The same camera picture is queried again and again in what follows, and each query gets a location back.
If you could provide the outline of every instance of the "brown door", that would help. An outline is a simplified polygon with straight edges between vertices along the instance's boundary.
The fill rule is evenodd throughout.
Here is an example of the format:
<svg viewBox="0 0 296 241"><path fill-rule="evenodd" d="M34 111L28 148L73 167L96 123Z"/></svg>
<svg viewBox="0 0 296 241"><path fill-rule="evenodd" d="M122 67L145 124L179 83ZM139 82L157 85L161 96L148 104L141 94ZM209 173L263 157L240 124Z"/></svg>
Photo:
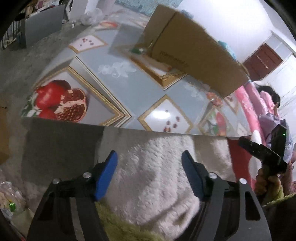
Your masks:
<svg viewBox="0 0 296 241"><path fill-rule="evenodd" d="M245 62L252 81L261 80L273 71L283 60L267 44L263 44Z"/></svg>

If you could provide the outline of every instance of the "brown cardboard box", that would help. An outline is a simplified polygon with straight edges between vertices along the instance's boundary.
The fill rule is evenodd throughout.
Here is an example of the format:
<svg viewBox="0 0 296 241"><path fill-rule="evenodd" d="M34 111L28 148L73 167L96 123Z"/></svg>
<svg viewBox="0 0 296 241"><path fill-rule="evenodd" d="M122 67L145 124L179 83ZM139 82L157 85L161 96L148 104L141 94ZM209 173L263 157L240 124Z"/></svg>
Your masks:
<svg viewBox="0 0 296 241"><path fill-rule="evenodd" d="M201 80L223 97L248 81L226 50L176 10L158 5L144 34L148 56Z"/></svg>
<svg viewBox="0 0 296 241"><path fill-rule="evenodd" d="M7 109L0 107L0 164L4 163L10 155L6 113Z"/></svg>

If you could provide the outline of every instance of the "gray floor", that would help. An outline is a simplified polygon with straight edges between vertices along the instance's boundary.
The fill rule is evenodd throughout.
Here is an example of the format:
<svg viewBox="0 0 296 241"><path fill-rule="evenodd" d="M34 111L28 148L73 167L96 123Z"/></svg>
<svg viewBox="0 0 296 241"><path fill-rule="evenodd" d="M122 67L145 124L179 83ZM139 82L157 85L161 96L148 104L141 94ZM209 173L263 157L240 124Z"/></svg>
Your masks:
<svg viewBox="0 0 296 241"><path fill-rule="evenodd" d="M24 193L32 211L53 178L70 179L93 164L95 146L102 136L99 126L20 118L41 71L85 29L66 23L61 31L28 49L13 43L0 52L0 100L8 107L12 153L0 168Z"/></svg>

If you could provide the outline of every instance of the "bolt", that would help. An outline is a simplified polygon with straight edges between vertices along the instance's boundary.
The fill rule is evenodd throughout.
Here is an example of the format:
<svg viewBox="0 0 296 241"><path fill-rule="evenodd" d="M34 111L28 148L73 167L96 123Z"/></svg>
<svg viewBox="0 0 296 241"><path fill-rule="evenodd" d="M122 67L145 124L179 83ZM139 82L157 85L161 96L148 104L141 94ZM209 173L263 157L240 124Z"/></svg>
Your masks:
<svg viewBox="0 0 296 241"><path fill-rule="evenodd" d="M59 178L55 178L55 179L52 180L53 184L59 184L59 182L60 182Z"/></svg>
<svg viewBox="0 0 296 241"><path fill-rule="evenodd" d="M210 172L209 173L209 178L216 179L217 178L217 174L216 173L213 173L213 172Z"/></svg>
<svg viewBox="0 0 296 241"><path fill-rule="evenodd" d="M244 178L240 178L240 179L239 179L239 182L240 182L241 184L247 184L247 180L244 179Z"/></svg>
<svg viewBox="0 0 296 241"><path fill-rule="evenodd" d="M90 178L91 177L91 173L90 172L85 172L83 173L83 178Z"/></svg>

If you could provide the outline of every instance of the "black hair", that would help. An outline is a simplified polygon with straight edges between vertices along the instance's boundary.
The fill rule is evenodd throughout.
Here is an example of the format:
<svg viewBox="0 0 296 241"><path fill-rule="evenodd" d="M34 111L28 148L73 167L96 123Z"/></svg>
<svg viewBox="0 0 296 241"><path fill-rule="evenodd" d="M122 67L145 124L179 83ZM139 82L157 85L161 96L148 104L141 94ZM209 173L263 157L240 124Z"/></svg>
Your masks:
<svg viewBox="0 0 296 241"><path fill-rule="evenodd" d="M271 95L272 101L274 104L278 103L278 107L280 106L281 103L281 98L279 97L279 95L274 91L273 88L271 88L270 86L258 86L257 87L258 92L260 93L261 91L265 91L268 94Z"/></svg>

